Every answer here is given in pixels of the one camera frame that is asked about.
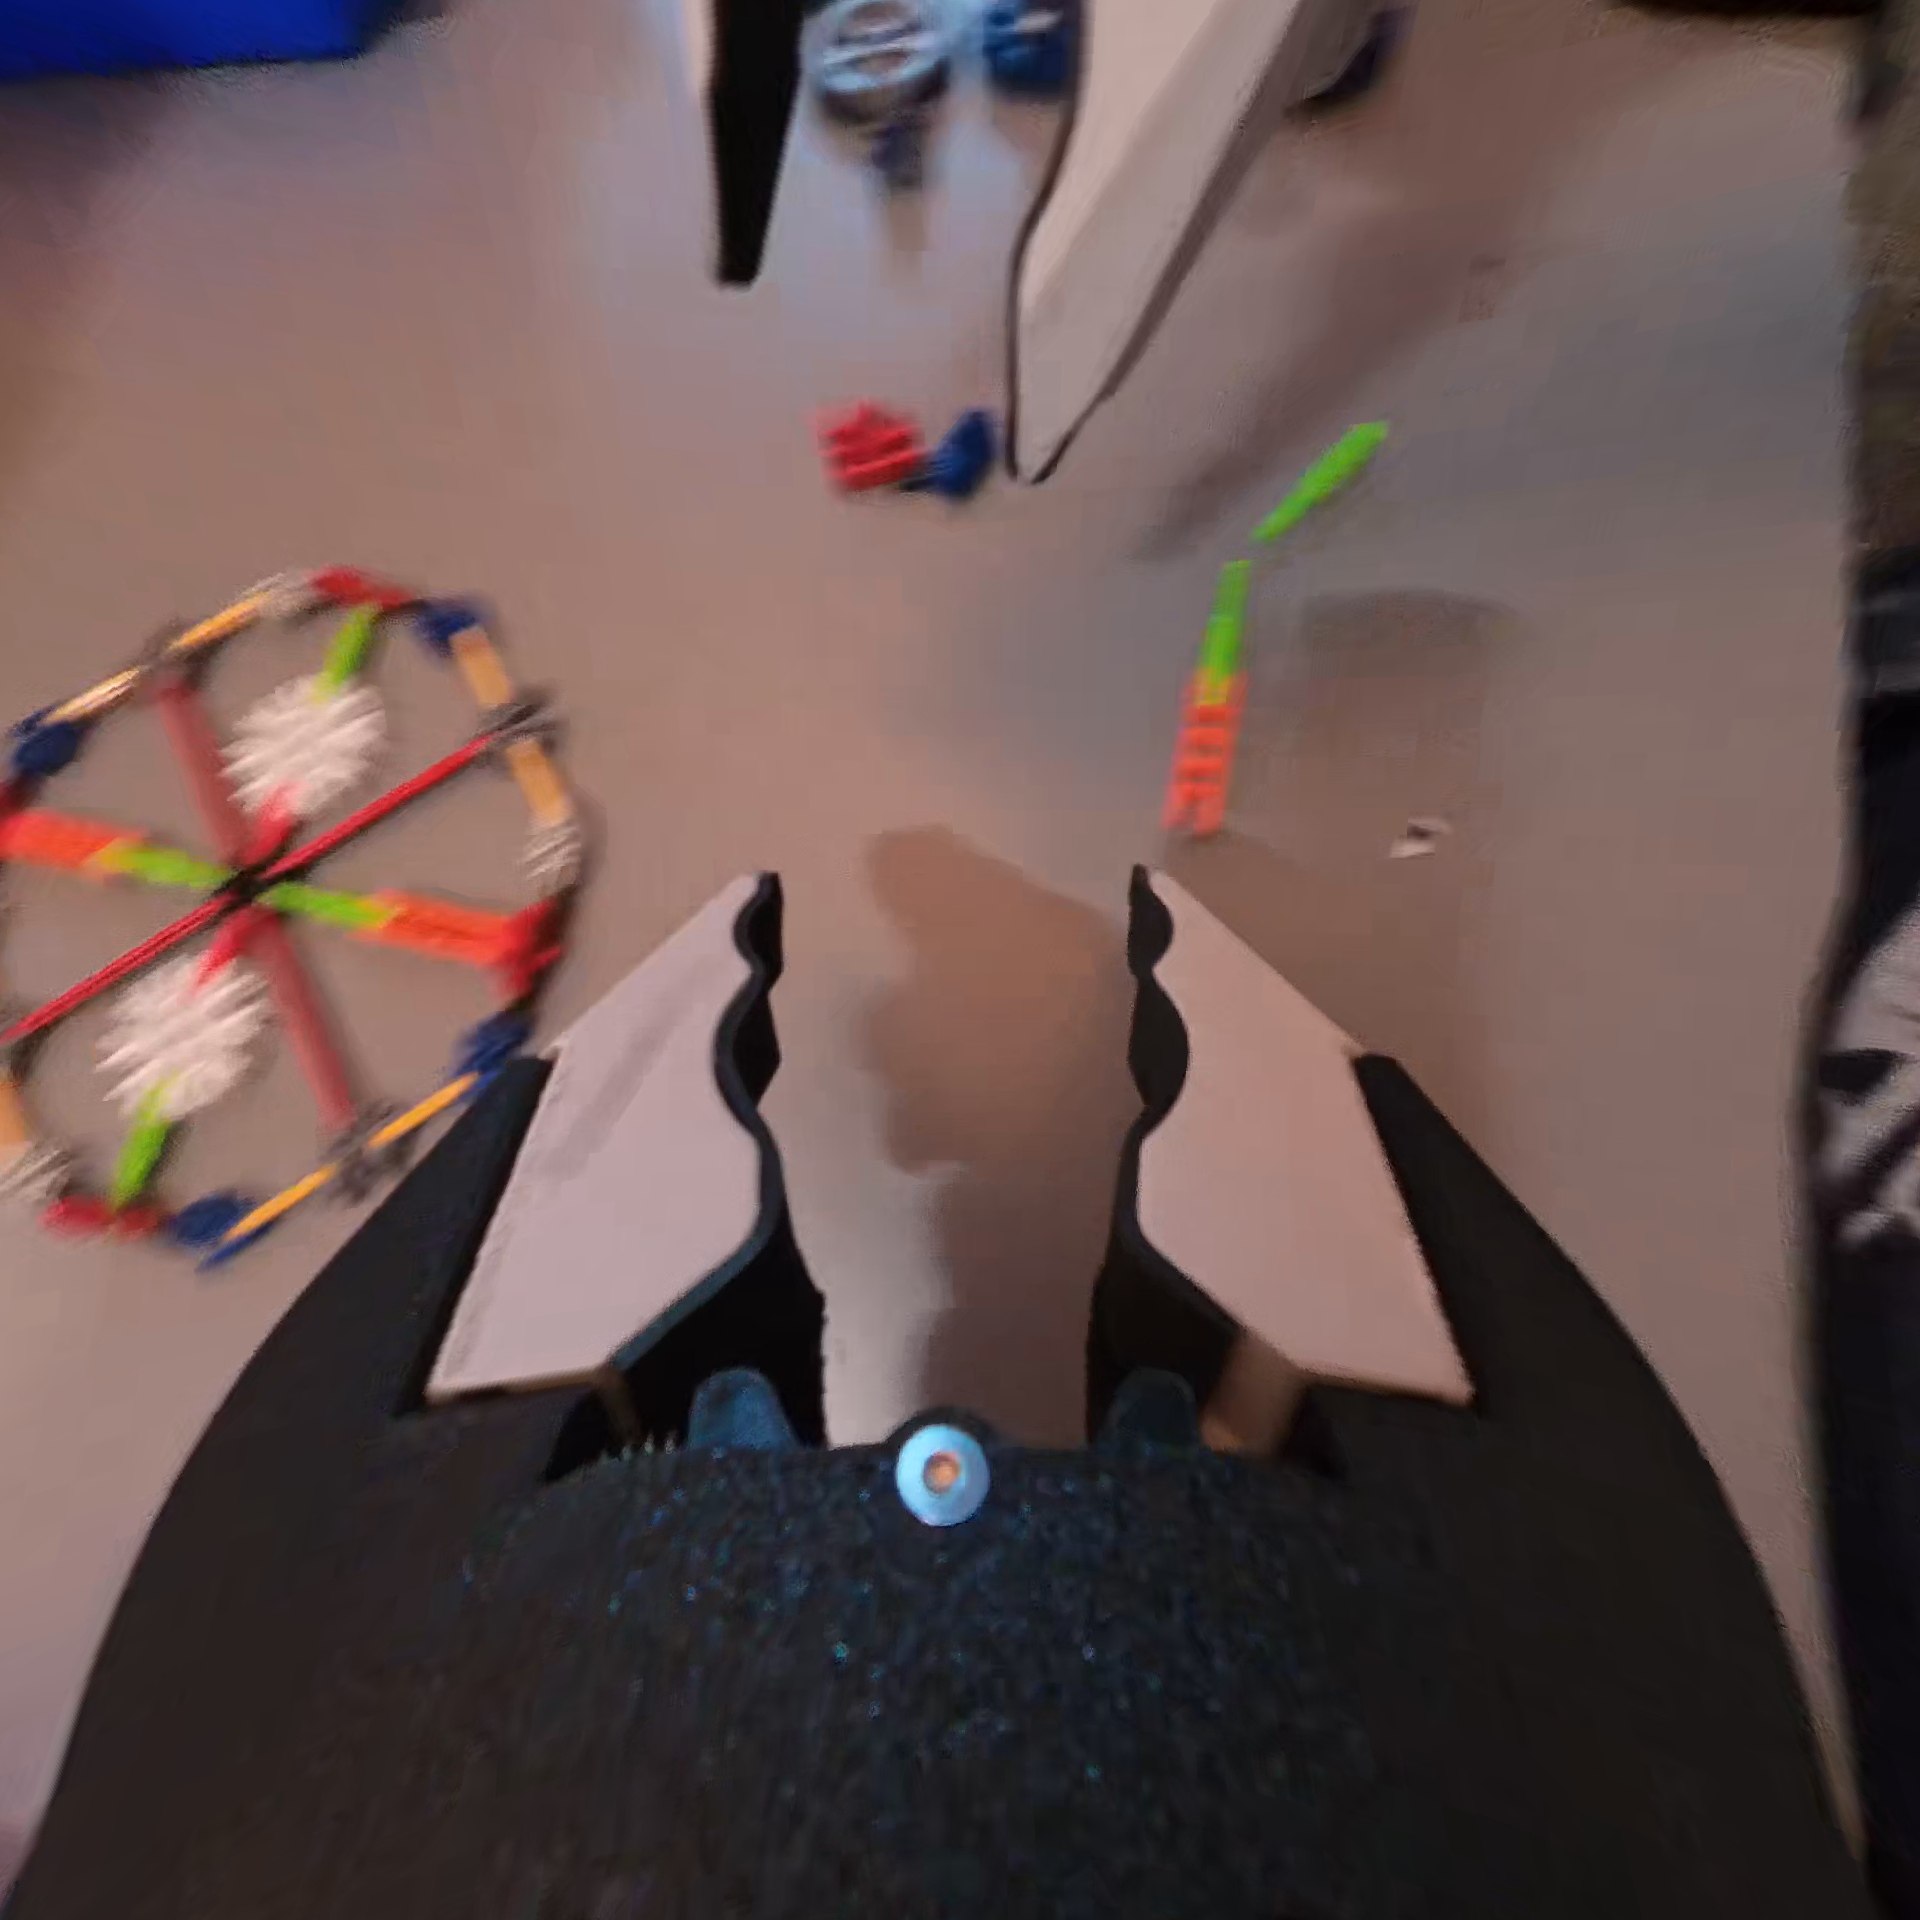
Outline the blue bin with toy pieces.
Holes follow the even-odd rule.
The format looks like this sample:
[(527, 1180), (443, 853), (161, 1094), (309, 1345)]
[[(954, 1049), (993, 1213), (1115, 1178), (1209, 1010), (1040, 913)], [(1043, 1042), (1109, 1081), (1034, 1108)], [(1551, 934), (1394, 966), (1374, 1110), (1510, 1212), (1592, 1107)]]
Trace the blue bin with toy pieces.
[(3, 3), (1, 83), (321, 64), (443, 3)]

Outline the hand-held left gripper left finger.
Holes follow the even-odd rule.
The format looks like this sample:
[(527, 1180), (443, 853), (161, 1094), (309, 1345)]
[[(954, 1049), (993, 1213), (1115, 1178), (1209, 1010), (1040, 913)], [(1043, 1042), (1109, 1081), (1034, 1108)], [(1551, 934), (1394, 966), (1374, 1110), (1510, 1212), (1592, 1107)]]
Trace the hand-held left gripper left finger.
[(752, 1372), (824, 1441), (824, 1297), (761, 1113), (781, 969), (784, 886), (750, 873), (551, 1044), (426, 1403), (583, 1387), (611, 1430), (666, 1437)]

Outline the colourful spoked wheel model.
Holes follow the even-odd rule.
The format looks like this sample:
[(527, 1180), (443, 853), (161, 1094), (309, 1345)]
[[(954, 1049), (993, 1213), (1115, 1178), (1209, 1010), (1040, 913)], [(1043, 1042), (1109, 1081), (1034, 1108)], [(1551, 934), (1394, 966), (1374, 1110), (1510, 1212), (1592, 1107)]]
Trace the colourful spoked wheel model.
[[(74, 1241), (154, 1241), (211, 1269), (321, 1194), (360, 1198), (405, 1149), (527, 1048), (585, 875), (585, 816), (553, 715), (520, 688), (477, 608), (421, 592), (379, 614), (313, 602), (294, 569), (163, 632), (117, 675), (29, 712), (3, 733), (3, 875), (65, 875), (190, 896), (191, 905), (33, 1006), (3, 1013), (3, 1210)], [(377, 785), (391, 722), (374, 685), (401, 627), (466, 685), (466, 740)], [(154, 708), (205, 827), (197, 853), (46, 805), (102, 722)], [(527, 902), (341, 890), (321, 868), (374, 829), (494, 766), (525, 812)], [(445, 1081), (406, 1108), (362, 1098), (294, 928), (483, 976), (496, 1008), (459, 1038)], [(168, 1203), (160, 1174), (191, 1117), (239, 1091), (282, 1036), (327, 1125), (320, 1164), (271, 1196)]]

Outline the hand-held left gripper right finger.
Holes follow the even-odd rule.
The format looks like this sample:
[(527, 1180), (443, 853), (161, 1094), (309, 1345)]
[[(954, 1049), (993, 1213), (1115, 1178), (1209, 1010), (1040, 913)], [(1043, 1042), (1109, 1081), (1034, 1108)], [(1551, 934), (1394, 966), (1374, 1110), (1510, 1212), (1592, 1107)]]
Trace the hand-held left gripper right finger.
[(1318, 1386), (1466, 1409), (1362, 1048), (1168, 873), (1134, 868), (1127, 900), (1138, 1116), (1093, 1286), (1093, 1430), (1139, 1377), (1177, 1380), (1213, 1449), (1282, 1449)]

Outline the dark printed shirt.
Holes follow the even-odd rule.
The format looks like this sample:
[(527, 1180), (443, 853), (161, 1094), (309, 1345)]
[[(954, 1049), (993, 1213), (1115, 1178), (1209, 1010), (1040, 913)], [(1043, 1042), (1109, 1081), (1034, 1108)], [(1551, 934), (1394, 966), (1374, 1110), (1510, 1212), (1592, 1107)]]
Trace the dark printed shirt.
[(1865, 1874), (1917, 1915), (1917, 549), (1845, 634), (1845, 859), (1799, 1121), (1830, 1632)]

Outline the orange ladder connector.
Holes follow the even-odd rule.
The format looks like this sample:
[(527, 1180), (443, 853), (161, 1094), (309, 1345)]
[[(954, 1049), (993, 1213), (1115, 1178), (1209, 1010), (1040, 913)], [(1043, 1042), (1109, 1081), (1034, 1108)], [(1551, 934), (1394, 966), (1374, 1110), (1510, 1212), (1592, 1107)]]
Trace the orange ladder connector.
[(1227, 824), (1242, 697), (1242, 672), (1187, 677), (1161, 812), (1166, 832), (1210, 837)]

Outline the colourful toy car model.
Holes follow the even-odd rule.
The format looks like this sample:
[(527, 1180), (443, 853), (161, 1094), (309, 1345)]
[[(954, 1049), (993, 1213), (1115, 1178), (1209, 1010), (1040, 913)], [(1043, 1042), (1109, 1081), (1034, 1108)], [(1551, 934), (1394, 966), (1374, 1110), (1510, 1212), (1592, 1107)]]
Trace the colourful toy car model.
[(954, 78), (1014, 105), (1057, 102), (1082, 9), (1072, 3), (842, 3), (810, 30), (807, 88), (819, 115), (863, 138), (891, 194), (920, 189), (928, 139)]

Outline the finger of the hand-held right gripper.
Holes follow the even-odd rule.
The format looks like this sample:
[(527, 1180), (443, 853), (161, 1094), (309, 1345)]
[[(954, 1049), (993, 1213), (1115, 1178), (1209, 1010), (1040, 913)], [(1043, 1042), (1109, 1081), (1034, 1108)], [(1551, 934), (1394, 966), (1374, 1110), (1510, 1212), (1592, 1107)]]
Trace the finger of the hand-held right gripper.
[(1162, 317), (1237, 169), (1358, 70), (1355, 3), (1066, 5), (1061, 123), (1003, 299), (1001, 459), (1057, 468)]
[(712, 274), (721, 286), (752, 286), (761, 274), (799, 93), (805, 19), (805, 3), (705, 5)]

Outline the small blue red connector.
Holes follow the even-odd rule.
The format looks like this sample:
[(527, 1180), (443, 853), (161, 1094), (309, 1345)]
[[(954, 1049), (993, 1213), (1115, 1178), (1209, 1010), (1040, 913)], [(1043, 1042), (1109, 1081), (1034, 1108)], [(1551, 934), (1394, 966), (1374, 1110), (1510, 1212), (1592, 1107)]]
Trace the small blue red connector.
[(917, 418), (870, 400), (838, 408), (817, 421), (827, 481), (842, 493), (907, 491), (946, 501), (970, 498), (999, 459), (991, 414), (967, 410), (926, 438)]

